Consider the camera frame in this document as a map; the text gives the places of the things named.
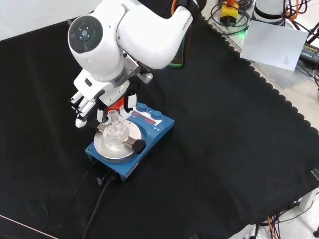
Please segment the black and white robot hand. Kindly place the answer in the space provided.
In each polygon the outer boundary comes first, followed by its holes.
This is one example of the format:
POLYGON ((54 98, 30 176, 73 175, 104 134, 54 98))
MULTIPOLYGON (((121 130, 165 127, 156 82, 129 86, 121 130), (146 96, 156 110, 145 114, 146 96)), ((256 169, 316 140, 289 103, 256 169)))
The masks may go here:
POLYGON ((84 127, 92 113, 96 113, 99 123, 107 122, 107 109, 122 97, 127 97, 128 100, 124 106, 120 107, 120 121, 127 120, 137 103, 136 94, 130 93, 129 79, 138 71, 138 69, 125 69, 123 75, 118 79, 100 82, 86 70, 82 70, 74 80, 77 92, 70 99, 71 107, 76 113, 75 126, 84 127))

